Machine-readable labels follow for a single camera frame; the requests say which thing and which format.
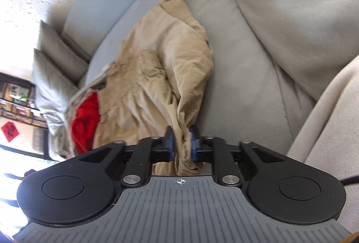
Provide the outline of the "beige khaki pants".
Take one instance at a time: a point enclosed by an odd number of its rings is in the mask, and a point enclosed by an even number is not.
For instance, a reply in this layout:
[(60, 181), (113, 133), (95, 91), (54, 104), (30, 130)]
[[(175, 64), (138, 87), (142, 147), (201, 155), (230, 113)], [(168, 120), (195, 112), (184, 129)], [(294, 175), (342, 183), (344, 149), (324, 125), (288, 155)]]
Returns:
[(171, 162), (153, 166), (160, 176), (191, 176), (203, 164), (191, 158), (190, 127), (214, 70), (205, 29), (184, 0), (159, 0), (132, 28), (98, 93), (100, 121), (94, 148), (116, 140), (130, 145), (171, 127)]

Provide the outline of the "red garment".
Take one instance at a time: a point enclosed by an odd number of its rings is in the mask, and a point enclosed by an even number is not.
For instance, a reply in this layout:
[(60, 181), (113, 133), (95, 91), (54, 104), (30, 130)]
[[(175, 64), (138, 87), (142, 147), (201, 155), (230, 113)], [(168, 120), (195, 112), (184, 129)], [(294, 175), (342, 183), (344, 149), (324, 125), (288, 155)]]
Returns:
[(92, 150), (99, 122), (98, 95), (96, 92), (92, 92), (77, 108), (71, 123), (71, 137), (78, 154), (85, 154)]

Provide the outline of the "light beige garment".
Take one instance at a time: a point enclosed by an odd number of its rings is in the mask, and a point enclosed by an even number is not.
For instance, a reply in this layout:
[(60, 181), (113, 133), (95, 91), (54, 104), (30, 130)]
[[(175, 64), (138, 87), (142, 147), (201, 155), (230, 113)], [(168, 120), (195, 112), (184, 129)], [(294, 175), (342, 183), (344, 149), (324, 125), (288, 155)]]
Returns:
[(114, 62), (106, 65), (92, 82), (81, 88), (69, 101), (67, 108), (60, 116), (60, 123), (55, 126), (55, 133), (49, 134), (49, 154), (52, 159), (62, 162), (78, 155), (71, 136), (71, 123), (78, 107), (86, 98), (93, 92), (98, 92), (105, 87), (106, 78), (113, 66)]

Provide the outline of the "grey throw pillow front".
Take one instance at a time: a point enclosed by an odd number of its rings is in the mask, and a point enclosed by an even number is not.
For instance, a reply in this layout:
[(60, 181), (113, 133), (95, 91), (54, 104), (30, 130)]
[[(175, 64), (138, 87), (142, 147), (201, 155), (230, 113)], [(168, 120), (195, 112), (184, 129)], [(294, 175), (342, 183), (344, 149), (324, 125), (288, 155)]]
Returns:
[(40, 50), (33, 51), (32, 81), (35, 104), (44, 115), (52, 135), (64, 126), (64, 112), (78, 88)]

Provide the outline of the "grey throw pillow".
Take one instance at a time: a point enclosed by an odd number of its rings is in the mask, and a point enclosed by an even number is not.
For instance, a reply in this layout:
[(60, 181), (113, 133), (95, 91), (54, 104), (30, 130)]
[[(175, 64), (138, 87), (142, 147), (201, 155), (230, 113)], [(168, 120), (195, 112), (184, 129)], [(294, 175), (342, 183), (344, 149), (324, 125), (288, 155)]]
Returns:
[(32, 81), (35, 104), (44, 115), (52, 135), (64, 126), (64, 112), (78, 88), (40, 50), (33, 51)]
[(53, 27), (44, 21), (40, 21), (39, 24), (37, 49), (44, 53), (75, 85), (88, 70), (88, 63), (63, 41)]

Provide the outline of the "grey sofa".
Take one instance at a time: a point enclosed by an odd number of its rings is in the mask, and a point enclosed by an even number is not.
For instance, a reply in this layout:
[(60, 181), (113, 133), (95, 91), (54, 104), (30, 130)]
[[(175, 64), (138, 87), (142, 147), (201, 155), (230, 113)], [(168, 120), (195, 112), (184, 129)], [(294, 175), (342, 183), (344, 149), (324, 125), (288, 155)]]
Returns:
[[(87, 84), (158, 0), (76, 0), (62, 36)], [(214, 53), (200, 133), (358, 175), (358, 0), (185, 0)]]

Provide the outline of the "dark wooden bookshelf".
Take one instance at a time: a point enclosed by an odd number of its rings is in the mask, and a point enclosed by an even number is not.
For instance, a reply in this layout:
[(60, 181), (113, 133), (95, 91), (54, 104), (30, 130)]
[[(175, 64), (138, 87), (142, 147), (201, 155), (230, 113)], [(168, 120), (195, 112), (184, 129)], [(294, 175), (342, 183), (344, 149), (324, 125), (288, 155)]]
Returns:
[(47, 128), (46, 119), (35, 104), (35, 93), (32, 82), (1, 73), (1, 117)]

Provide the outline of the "grey throw pillow rear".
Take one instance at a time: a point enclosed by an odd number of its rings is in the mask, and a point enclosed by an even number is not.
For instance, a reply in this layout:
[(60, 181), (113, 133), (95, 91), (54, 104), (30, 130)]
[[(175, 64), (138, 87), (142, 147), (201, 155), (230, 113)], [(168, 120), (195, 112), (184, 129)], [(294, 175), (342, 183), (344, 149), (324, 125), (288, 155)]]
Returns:
[(53, 27), (44, 21), (40, 21), (39, 24), (37, 49), (44, 53), (75, 85), (88, 70), (88, 63), (63, 41)]

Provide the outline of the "red paper wall decoration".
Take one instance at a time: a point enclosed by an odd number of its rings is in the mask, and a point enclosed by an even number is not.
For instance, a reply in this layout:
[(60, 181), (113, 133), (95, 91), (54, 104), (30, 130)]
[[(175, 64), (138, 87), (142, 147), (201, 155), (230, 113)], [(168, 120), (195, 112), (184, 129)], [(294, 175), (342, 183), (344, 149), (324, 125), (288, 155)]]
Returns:
[(3, 133), (3, 136), (7, 142), (11, 142), (20, 134), (16, 125), (12, 121), (5, 122), (1, 126), (1, 132)]

